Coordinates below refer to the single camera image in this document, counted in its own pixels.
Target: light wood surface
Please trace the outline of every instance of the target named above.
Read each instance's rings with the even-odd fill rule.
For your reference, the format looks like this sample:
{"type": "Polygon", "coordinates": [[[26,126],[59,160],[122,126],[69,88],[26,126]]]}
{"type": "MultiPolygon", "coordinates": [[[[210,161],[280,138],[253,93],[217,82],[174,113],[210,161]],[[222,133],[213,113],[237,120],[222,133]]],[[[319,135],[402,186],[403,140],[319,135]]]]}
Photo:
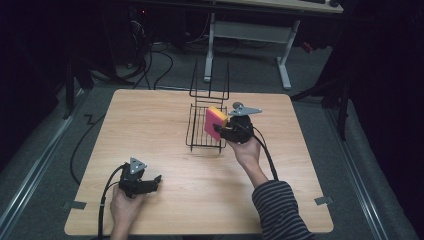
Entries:
{"type": "MultiPolygon", "coordinates": [[[[322,197],[314,167],[292,103],[283,94],[230,93],[233,102],[261,108],[251,115],[264,135],[280,180],[293,188],[300,215],[312,232],[330,232],[333,223],[322,197]]],[[[65,226],[69,235],[96,235],[99,203],[111,173],[130,157],[148,165],[143,180],[162,175],[157,192],[148,194],[134,223],[133,234],[225,234],[261,232],[259,216],[251,200],[253,187],[234,152],[226,146],[186,146],[190,105],[188,92],[118,90],[115,92],[76,201],[84,210],[72,209],[65,226]]],[[[271,179],[264,152],[261,166],[271,179]]],[[[108,191],[104,234],[112,230],[108,191]]]]}
{"type": "Polygon", "coordinates": [[[227,2],[236,4],[258,5],[264,7],[286,8],[301,11],[322,12],[322,13],[342,13],[343,8],[339,5],[331,7],[329,0],[326,3],[311,3],[300,0],[216,0],[217,2],[227,2]]]}

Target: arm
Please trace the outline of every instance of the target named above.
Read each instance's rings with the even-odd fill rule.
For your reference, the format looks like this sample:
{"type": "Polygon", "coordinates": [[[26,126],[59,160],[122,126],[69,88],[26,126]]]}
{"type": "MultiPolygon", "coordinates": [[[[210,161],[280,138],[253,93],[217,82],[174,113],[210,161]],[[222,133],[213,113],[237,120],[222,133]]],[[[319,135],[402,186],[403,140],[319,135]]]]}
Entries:
{"type": "Polygon", "coordinates": [[[141,209],[141,203],[146,195],[137,195],[134,199],[128,198],[118,186],[113,187],[113,199],[110,210],[113,218],[111,240],[126,240],[131,225],[141,209]]]}
{"type": "Polygon", "coordinates": [[[228,142],[255,190],[253,203],[259,213],[265,240],[315,239],[299,215],[297,201],[286,182],[269,181],[259,166],[260,144],[251,138],[244,144],[228,142]]]}

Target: striped shirt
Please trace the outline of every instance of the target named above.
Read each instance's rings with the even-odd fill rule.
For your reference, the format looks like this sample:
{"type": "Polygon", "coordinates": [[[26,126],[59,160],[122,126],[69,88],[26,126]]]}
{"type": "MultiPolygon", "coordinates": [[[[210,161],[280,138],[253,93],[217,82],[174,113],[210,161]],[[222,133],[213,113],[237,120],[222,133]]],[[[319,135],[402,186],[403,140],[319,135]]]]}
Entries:
{"type": "Polygon", "coordinates": [[[253,191],[264,240],[316,239],[299,216],[297,201],[290,185],[271,180],[253,191]]]}

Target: red sponge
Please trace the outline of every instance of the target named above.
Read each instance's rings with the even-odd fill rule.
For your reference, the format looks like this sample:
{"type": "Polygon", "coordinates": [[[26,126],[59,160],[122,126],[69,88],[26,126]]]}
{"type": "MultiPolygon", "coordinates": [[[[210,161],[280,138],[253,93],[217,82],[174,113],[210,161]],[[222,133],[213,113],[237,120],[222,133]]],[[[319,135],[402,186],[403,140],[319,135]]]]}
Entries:
{"type": "Polygon", "coordinates": [[[212,106],[206,109],[206,120],[205,120],[205,132],[207,132],[211,137],[213,137],[216,141],[221,139],[221,135],[219,132],[216,132],[213,128],[214,124],[217,124],[221,127],[225,127],[227,125],[228,117],[218,108],[212,106]]]}

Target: hand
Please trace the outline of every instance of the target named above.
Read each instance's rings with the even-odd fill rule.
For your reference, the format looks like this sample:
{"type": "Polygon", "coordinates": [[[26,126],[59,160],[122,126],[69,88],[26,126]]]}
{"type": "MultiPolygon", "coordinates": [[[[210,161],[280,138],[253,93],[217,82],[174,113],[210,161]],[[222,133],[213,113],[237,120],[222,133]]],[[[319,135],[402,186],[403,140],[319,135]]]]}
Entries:
{"type": "Polygon", "coordinates": [[[252,137],[243,144],[230,141],[227,141],[227,143],[233,148],[237,162],[246,171],[253,187],[257,188],[261,184],[268,182],[268,178],[259,165],[261,145],[255,138],[252,137]]]}
{"type": "Polygon", "coordinates": [[[128,198],[125,192],[117,185],[113,187],[113,198],[110,211],[113,218],[111,240],[127,239],[132,223],[141,209],[141,203],[146,194],[137,195],[134,199],[128,198]]]}

